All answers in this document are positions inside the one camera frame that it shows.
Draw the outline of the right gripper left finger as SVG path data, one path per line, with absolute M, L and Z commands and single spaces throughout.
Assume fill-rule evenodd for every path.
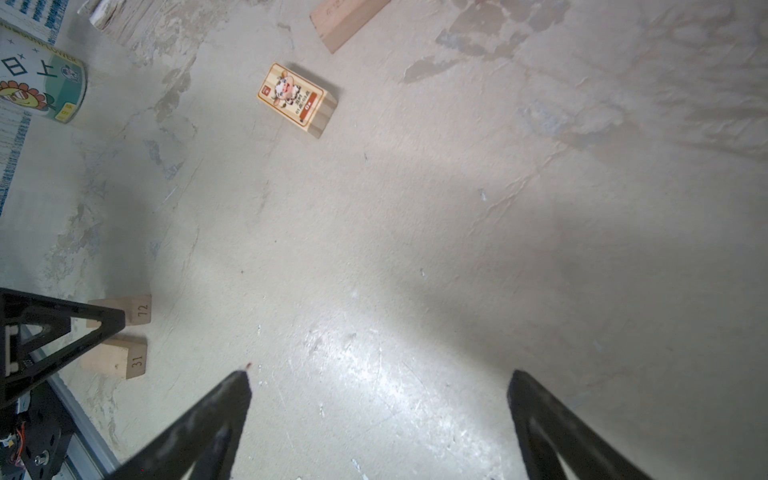
M 251 398 L 247 372 L 232 372 L 108 477 L 229 479 Z

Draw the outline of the wood block numbered 31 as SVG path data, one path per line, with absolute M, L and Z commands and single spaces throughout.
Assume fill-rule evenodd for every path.
M 90 372 L 130 380 L 147 370 L 148 341 L 140 337 L 105 340 L 85 353 L 79 366 Z

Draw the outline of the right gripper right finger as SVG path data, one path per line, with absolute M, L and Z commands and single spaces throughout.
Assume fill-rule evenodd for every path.
M 529 373 L 513 372 L 507 402 L 530 479 L 646 479 Z

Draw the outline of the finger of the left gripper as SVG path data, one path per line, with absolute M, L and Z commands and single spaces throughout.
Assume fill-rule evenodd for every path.
M 71 333 L 75 319 L 93 320 L 97 327 L 61 345 L 40 360 L 32 354 Z M 120 309 L 56 299 L 8 288 L 1 290 L 1 406 L 9 407 L 63 367 L 121 332 L 126 326 Z

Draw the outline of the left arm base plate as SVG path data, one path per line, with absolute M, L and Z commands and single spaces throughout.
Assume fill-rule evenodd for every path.
M 1 409 L 1 478 L 53 479 L 64 464 L 75 423 L 47 383 Z

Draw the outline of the wood block numbered 72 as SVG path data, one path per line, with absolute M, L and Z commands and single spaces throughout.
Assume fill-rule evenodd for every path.
M 91 299 L 88 304 L 122 310 L 127 326 L 140 326 L 151 323 L 152 296 L 150 294 L 129 297 Z

